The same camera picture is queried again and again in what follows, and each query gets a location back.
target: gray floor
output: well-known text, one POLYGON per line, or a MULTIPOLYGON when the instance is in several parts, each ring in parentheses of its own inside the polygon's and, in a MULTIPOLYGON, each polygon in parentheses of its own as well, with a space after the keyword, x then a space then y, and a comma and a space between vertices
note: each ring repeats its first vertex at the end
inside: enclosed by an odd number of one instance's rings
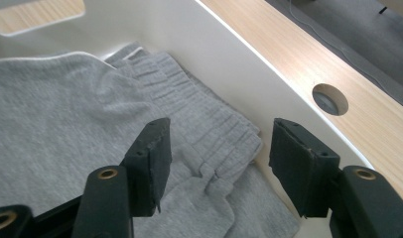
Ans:
POLYGON ((403 105, 403 18, 376 0, 267 0, 403 105))

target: circular hole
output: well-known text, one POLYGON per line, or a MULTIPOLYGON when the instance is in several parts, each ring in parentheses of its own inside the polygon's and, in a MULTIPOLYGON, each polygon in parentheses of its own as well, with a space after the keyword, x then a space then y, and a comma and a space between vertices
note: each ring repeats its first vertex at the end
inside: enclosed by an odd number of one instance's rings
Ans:
POLYGON ((347 112, 346 97, 337 88, 321 83, 313 88, 313 98, 317 105, 325 112, 334 116, 341 116, 347 112))
POLYGON ((365 170, 356 170, 355 171, 356 175, 362 179, 367 179, 367 180, 374 180, 376 179, 375 174, 365 171, 365 170))
POLYGON ((99 172, 99 174, 97 175, 100 179, 111 179, 115 176, 117 176, 118 171, 114 170, 114 169, 108 169, 108 170, 104 170, 99 172))
POLYGON ((15 221, 16 217, 16 212, 11 210, 0 213, 0 230, 15 221))

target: folded clothing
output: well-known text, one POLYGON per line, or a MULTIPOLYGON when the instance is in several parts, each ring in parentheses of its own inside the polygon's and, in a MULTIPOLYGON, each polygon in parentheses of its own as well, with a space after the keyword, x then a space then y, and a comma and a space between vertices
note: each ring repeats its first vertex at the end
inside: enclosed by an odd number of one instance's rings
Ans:
POLYGON ((235 214, 235 221, 226 238, 293 237, 299 229, 299 222, 255 164, 248 166, 227 200, 235 214))
POLYGON ((261 148, 258 129, 169 55, 137 44, 106 62, 82 53, 0 60, 0 206, 40 214, 80 195, 89 173, 118 165, 160 117, 172 119, 171 173, 163 212, 135 219, 136 237, 224 237, 245 219, 227 197, 261 148))

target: wooden board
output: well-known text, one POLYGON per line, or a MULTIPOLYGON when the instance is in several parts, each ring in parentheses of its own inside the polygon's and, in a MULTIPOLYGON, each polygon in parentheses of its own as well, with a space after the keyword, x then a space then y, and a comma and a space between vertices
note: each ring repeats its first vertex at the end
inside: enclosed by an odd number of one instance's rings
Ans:
POLYGON ((0 34, 15 34, 83 13, 82 0, 45 0, 0 9, 0 34))
POLYGON ((319 83, 347 99, 326 116, 403 197, 403 107, 263 0, 201 0, 314 103, 319 83))

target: white plastic container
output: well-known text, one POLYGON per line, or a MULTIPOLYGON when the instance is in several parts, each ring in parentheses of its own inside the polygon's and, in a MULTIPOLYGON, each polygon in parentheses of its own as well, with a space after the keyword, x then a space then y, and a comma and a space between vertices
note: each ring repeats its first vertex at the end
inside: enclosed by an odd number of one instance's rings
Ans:
MULTIPOLYGON (((306 127, 341 156, 341 168, 372 168, 316 106, 301 98, 273 65, 201 1, 85 0, 84 4, 82 16, 13 36, 0 35, 0 58, 83 51, 104 59, 135 41, 150 51, 170 53, 261 129, 264 148, 257 164, 295 216, 295 208, 267 166, 274 118, 306 127)), ((302 219, 296 237, 332 237, 329 221, 302 219)))

